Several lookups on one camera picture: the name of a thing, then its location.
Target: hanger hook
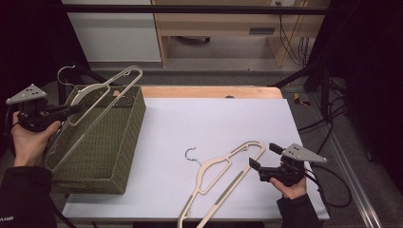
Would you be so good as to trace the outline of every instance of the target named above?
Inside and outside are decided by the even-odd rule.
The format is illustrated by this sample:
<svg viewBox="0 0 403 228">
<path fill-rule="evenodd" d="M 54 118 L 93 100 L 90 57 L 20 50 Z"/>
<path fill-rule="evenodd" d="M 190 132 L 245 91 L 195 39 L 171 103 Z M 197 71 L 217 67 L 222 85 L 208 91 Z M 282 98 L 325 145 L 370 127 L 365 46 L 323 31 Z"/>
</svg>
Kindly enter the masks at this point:
<svg viewBox="0 0 403 228">
<path fill-rule="evenodd" d="M 195 150 L 195 149 L 196 149 L 196 146 L 191 147 L 191 148 L 188 148 L 188 149 L 186 150 L 186 152 L 184 152 L 184 157 L 185 157 L 187 160 L 189 160 L 189 161 L 197 162 L 199 165 L 202 165 L 199 160 L 197 160 L 197 159 L 190 159 L 190 158 L 187 157 L 187 152 L 189 152 L 190 150 Z"/>
<path fill-rule="evenodd" d="M 62 82 L 60 80 L 60 73 L 66 68 L 75 68 L 75 65 L 73 65 L 73 66 L 63 66 L 62 68 L 60 68 L 59 71 L 57 72 L 57 81 L 59 81 L 59 83 L 61 85 L 63 85 L 63 86 L 74 86 L 76 88 L 76 85 L 64 83 L 64 82 Z"/>
</svg>

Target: white tabletop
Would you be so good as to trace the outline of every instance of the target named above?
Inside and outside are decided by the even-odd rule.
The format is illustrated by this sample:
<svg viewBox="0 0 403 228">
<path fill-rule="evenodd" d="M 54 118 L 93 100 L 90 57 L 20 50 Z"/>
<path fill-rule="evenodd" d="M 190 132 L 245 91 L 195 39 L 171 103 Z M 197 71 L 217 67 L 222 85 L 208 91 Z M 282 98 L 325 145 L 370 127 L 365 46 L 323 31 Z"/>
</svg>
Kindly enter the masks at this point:
<svg viewBox="0 0 403 228">
<path fill-rule="evenodd" d="M 72 219 L 176 220 L 196 186 L 200 165 L 222 157 L 249 141 L 266 145 L 259 158 L 262 166 L 279 166 L 280 156 L 269 143 L 288 147 L 301 144 L 287 101 L 284 99 L 145 98 L 142 130 L 123 195 L 81 195 L 68 198 L 63 214 Z M 204 196 L 190 207 L 189 219 L 202 219 L 229 183 L 259 149 L 251 147 L 232 157 L 232 165 Z M 226 163 L 207 170 L 203 186 L 214 179 Z M 328 219 L 314 183 L 308 194 L 320 219 Z M 212 219 L 279 219 L 276 200 L 281 193 L 259 181 L 251 169 Z"/>
</svg>

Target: hand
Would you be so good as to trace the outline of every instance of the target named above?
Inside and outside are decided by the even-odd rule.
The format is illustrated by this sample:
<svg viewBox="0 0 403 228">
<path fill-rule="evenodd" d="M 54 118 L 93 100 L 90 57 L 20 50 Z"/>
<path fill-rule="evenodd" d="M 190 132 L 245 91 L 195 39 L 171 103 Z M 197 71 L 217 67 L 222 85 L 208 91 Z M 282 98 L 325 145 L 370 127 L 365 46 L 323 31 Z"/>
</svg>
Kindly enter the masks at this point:
<svg viewBox="0 0 403 228">
<path fill-rule="evenodd" d="M 15 146 L 15 166 L 34 166 L 42 164 L 44 150 L 47 147 L 50 137 L 57 131 L 60 122 L 51 124 L 45 131 L 31 132 L 18 123 L 18 112 L 12 116 L 11 135 Z"/>
<path fill-rule="evenodd" d="M 286 199 L 296 199 L 306 194 L 306 177 L 291 187 L 285 186 L 281 181 L 271 178 L 270 182 L 282 193 Z"/>
</svg>

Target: beige plastic hanger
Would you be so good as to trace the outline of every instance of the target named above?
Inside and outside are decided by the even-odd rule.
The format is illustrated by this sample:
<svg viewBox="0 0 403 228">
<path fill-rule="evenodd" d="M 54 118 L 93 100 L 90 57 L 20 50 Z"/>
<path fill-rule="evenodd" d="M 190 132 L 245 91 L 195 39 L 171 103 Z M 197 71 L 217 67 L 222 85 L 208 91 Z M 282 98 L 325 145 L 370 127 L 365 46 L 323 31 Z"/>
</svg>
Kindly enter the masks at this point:
<svg viewBox="0 0 403 228">
<path fill-rule="evenodd" d="M 178 219 L 178 228 L 182 228 L 183 221 L 189 217 L 189 208 L 192 202 L 194 201 L 195 197 L 198 194 L 205 195 L 212 187 L 213 185 L 219 180 L 219 178 L 225 173 L 225 171 L 231 166 L 231 160 L 230 158 L 237 154 L 238 152 L 245 151 L 249 148 L 249 146 L 257 146 L 260 147 L 259 152 L 254 156 L 254 160 L 257 160 L 264 152 L 266 149 L 266 146 L 264 146 L 260 142 L 246 142 L 236 148 L 235 150 L 231 151 L 230 153 L 226 154 L 225 156 L 221 158 L 216 158 L 212 159 L 210 161 L 207 161 L 201 165 L 201 168 L 198 171 L 198 175 L 196 177 L 197 183 L 196 187 L 193 190 L 192 195 L 190 196 L 189 200 L 187 201 L 186 205 L 183 207 L 181 214 Z M 225 166 L 225 168 L 216 176 L 216 178 L 208 185 L 208 187 L 205 190 L 201 190 L 202 187 L 202 178 L 204 176 L 205 171 L 212 165 L 221 163 L 221 162 L 228 162 L 228 164 Z M 202 228 L 205 223 L 207 223 L 208 220 L 214 215 L 214 213 L 219 209 L 221 204 L 225 201 L 225 199 L 229 196 L 229 194 L 234 190 L 234 188 L 238 185 L 238 183 L 242 180 L 242 178 L 246 175 L 246 173 L 249 171 L 251 167 L 249 166 L 249 163 L 240 171 L 240 173 L 232 180 L 230 185 L 225 189 L 225 191 L 221 194 L 219 199 L 216 201 L 216 203 L 211 207 L 210 211 L 207 213 L 207 215 L 204 217 L 204 219 L 199 223 L 197 226 L 198 228 Z"/>
</svg>

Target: wicker basket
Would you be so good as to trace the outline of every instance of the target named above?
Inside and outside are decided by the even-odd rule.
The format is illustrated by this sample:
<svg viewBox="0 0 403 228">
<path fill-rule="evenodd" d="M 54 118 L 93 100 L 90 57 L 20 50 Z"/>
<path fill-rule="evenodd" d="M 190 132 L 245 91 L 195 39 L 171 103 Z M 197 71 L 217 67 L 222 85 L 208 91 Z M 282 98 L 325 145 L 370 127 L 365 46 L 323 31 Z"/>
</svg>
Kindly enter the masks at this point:
<svg viewBox="0 0 403 228">
<path fill-rule="evenodd" d="M 113 86 L 109 94 L 77 126 L 68 126 L 59 134 L 46 160 L 49 169 L 61 161 L 71 146 L 115 99 L 114 94 L 124 89 Z M 106 89 L 98 89 L 86 95 L 86 107 L 89 108 L 105 92 Z M 70 94 L 67 104 L 76 94 L 77 89 Z M 142 90 L 131 87 L 53 172 L 52 193 L 123 194 L 144 113 Z"/>
</svg>

